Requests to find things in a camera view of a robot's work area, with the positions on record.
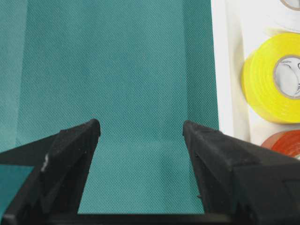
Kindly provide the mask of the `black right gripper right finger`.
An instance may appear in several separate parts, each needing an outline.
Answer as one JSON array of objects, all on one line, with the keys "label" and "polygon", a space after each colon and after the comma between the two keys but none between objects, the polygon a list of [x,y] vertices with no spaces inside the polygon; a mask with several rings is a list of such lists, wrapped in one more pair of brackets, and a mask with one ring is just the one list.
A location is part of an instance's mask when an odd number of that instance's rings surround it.
[{"label": "black right gripper right finger", "polygon": [[299,160],[189,120],[183,136],[205,212],[239,225],[299,224]]}]

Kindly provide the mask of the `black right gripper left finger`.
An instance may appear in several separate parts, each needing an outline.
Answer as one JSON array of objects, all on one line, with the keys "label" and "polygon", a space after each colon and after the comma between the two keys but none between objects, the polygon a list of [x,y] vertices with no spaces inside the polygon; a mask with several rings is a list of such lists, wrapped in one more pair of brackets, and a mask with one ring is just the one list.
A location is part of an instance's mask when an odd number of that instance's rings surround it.
[{"label": "black right gripper left finger", "polygon": [[0,154],[0,222],[39,225],[55,214],[77,214],[101,136],[91,119]]}]

